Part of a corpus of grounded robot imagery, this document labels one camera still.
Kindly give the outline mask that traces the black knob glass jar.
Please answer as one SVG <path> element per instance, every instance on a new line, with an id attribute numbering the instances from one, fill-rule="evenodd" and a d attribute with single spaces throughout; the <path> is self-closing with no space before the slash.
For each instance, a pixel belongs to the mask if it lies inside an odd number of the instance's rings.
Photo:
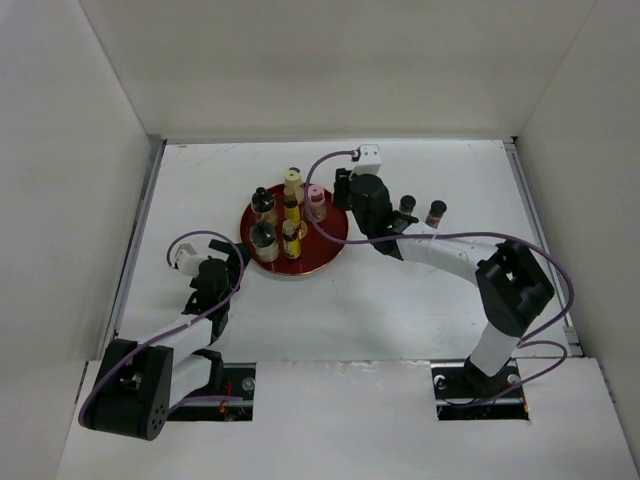
<path id="1" fill-rule="evenodd" d="M 256 223 L 278 224 L 278 213 L 274 195 L 264 187 L 258 187 L 251 196 L 251 210 Z"/>

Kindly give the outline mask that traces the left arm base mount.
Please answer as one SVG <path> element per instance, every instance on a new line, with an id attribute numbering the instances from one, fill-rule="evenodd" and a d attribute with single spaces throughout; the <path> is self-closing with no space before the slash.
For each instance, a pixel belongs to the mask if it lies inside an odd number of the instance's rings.
<path id="1" fill-rule="evenodd" d="M 213 384 L 186 395 L 168 416 L 172 422 L 247 422 L 253 418 L 255 363 L 225 364 Z"/>

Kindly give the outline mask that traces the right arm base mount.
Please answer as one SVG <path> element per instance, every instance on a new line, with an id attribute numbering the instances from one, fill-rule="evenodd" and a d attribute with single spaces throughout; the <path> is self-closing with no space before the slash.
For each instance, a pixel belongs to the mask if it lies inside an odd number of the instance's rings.
<path id="1" fill-rule="evenodd" d="M 529 413 L 515 361 L 489 379 L 467 369 L 463 362 L 431 365 L 436 415 L 440 421 L 528 421 Z"/>

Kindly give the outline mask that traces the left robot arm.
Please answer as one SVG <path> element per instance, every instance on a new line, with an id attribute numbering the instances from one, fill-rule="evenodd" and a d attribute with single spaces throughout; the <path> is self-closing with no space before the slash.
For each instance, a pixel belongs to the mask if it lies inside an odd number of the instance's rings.
<path id="1" fill-rule="evenodd" d="M 109 343 L 78 413 L 82 427 L 151 441 L 169 421 L 251 419 L 254 366 L 227 364 L 213 348 L 251 254 L 244 243 L 209 247 L 219 255 L 188 244 L 176 251 L 173 266 L 189 277 L 191 295 L 173 324 L 148 340 Z"/>

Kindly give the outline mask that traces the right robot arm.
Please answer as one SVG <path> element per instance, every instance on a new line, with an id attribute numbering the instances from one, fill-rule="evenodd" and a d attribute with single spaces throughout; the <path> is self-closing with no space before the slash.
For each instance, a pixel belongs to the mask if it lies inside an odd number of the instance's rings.
<path id="1" fill-rule="evenodd" d="M 555 295 L 529 248 L 507 239 L 486 245 L 437 240 L 436 230 L 392 207 L 388 189 L 373 174 L 336 171 L 334 205 L 353 213 L 379 253 L 462 278 L 478 288 L 487 325 L 465 360 L 461 381 L 473 394 L 489 394 L 531 323 Z"/>

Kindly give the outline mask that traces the pink cap spice jar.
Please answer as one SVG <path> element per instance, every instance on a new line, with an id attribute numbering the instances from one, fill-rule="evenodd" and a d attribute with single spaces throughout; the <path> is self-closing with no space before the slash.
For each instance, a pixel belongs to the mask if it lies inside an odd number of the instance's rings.
<path id="1" fill-rule="evenodd" d="M 306 217 L 316 223 L 323 222 L 327 217 L 325 190 L 319 185 L 310 185 L 307 189 L 305 207 Z"/>

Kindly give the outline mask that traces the yellow label bottle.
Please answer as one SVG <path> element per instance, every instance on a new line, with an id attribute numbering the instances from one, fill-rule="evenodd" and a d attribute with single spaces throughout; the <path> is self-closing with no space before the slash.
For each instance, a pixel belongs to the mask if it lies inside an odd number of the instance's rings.
<path id="1" fill-rule="evenodd" d="M 303 239 L 307 232 L 307 227 L 301 217 L 301 210 L 296 197 L 295 189 L 285 186 L 284 195 L 284 216 L 286 220 L 294 223 L 297 229 L 298 238 Z"/>
<path id="2" fill-rule="evenodd" d="M 289 219 L 282 223 L 284 254 L 287 259 L 296 260 L 301 256 L 301 245 L 297 224 Z"/>

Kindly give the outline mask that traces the yellow cap spice jar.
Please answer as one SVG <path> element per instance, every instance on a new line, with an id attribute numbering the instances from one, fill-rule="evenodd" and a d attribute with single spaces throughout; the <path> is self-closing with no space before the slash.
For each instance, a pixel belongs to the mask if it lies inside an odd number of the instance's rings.
<path id="1" fill-rule="evenodd" d="M 299 204 L 304 201 L 304 183 L 301 171 L 297 167 L 289 167 L 284 173 L 284 185 L 294 191 Z"/>

